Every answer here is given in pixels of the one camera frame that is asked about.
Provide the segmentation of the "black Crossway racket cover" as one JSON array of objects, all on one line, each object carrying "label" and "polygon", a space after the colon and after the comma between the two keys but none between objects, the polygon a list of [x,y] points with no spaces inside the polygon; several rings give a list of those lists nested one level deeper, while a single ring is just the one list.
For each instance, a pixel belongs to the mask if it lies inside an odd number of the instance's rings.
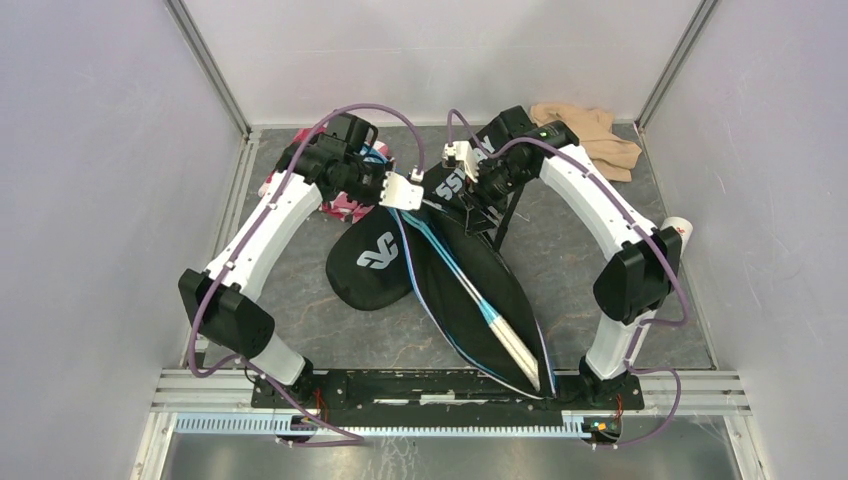
[{"label": "black Crossway racket cover", "polygon": [[[477,135],[484,143],[484,150],[493,152],[495,147],[501,147],[533,126],[527,113],[517,106],[501,112]],[[434,165],[424,175],[425,193],[438,197],[437,203],[451,204],[451,198],[463,186],[463,179],[461,169],[451,171]],[[395,303],[412,290],[404,249],[398,239],[395,221],[381,206],[374,206],[342,235],[326,262],[327,278],[342,301],[357,310],[373,311]]]}]

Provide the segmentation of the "blue Sport racket cover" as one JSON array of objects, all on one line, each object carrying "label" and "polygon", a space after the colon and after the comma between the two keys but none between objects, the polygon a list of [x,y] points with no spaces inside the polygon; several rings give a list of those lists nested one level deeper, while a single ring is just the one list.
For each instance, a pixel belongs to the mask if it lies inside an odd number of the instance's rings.
[{"label": "blue Sport racket cover", "polygon": [[[385,162],[388,165],[388,171],[396,171],[396,168],[391,165],[391,162]],[[527,378],[534,392],[529,393],[525,390],[515,388],[514,390],[520,394],[531,398],[539,398],[542,393],[541,379],[539,375],[538,360],[533,355],[527,345],[519,338],[517,332],[509,325],[509,322],[490,302],[488,302],[482,293],[473,284],[470,278],[459,266],[456,258],[448,250],[444,244],[437,238],[429,224],[421,220],[409,211],[396,210],[387,208],[390,216],[395,221],[398,231],[398,244],[404,249],[404,257],[408,277],[411,281],[412,290],[419,300],[424,310],[430,313],[431,310],[425,302],[424,296],[420,290],[418,276],[412,262],[412,248],[409,243],[409,237],[406,232],[408,226],[419,231],[427,241],[427,243],[438,254],[441,261],[448,268],[455,280],[458,281],[461,289],[467,294],[472,301],[476,310],[481,314],[487,328],[493,333],[500,345],[504,348],[510,359],[516,364],[522,374]]]}]

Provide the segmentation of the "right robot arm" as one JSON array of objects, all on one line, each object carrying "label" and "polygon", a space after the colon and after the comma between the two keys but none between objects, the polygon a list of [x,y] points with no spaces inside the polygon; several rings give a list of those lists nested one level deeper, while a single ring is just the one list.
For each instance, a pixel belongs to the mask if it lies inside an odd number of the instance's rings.
[{"label": "right robot arm", "polygon": [[556,148],[544,146],[540,139],[532,141],[526,134],[501,149],[508,154],[521,145],[542,150],[542,182],[563,198],[586,225],[609,267],[624,266],[626,258],[638,256],[659,268],[664,289],[659,299],[635,308],[622,320],[602,313],[594,341],[581,361],[583,376],[577,382],[578,396],[585,405],[602,408],[617,396],[616,381],[633,370],[649,325],[680,324],[656,317],[659,305],[671,291],[682,300],[684,315],[690,314],[688,297],[679,290],[678,271],[693,225],[682,217],[668,217],[661,226],[654,225],[612,188],[574,135],[568,137],[566,145]]}]

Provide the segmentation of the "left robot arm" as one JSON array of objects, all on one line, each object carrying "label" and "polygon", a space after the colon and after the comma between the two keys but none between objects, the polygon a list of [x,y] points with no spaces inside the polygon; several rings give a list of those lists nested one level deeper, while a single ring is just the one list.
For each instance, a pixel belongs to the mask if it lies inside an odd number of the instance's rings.
[{"label": "left robot arm", "polygon": [[391,166],[371,158],[378,129],[349,112],[307,130],[286,150],[259,203],[232,240],[201,270],[186,269],[178,280],[190,328],[188,365],[199,377],[196,339],[225,347],[255,371],[277,381],[275,392],[290,407],[314,394],[309,361],[276,332],[274,318],[258,304],[284,249],[311,213],[338,193],[381,200]]}]

